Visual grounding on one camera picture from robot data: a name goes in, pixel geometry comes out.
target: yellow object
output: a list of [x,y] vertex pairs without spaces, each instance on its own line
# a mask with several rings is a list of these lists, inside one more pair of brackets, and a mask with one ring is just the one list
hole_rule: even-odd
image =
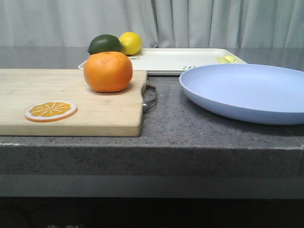
[[234,63],[236,61],[234,56],[224,56],[224,58],[230,63]]
[[224,57],[215,57],[218,63],[229,63]]
[[33,105],[25,111],[25,118],[33,122],[52,122],[65,119],[77,111],[69,101],[51,101]]
[[123,49],[122,53],[127,56],[135,55],[142,48],[142,38],[134,32],[125,32],[119,37]]

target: green lime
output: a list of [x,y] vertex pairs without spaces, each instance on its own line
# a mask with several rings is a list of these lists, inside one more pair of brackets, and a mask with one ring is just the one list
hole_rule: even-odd
[[90,55],[106,52],[106,51],[118,51],[121,52],[123,46],[116,36],[109,34],[102,34],[95,37],[87,50]]

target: orange slice decal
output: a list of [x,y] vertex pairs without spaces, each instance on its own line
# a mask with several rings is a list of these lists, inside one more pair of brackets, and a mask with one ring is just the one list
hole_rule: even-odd
[[68,118],[76,111],[76,104],[70,101],[49,101],[27,108],[24,116],[33,122],[52,122]]

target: tray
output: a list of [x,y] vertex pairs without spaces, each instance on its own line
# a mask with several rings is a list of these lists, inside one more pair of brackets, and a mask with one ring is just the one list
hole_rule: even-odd
[[288,68],[224,64],[184,72],[190,100],[216,114],[271,125],[304,124],[304,72]]
[[[180,75],[186,70],[219,64],[216,57],[234,56],[236,64],[242,59],[219,48],[142,48],[140,53],[130,56],[134,70],[145,70],[149,75]],[[78,66],[83,69],[85,61]]]

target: orange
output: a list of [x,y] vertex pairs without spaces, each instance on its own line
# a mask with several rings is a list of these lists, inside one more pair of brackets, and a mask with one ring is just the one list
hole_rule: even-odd
[[130,59],[117,51],[91,55],[84,64],[85,81],[97,92],[118,92],[125,89],[133,76]]
[[76,104],[70,101],[50,101],[27,108],[24,116],[33,122],[52,122],[65,119],[76,111]]

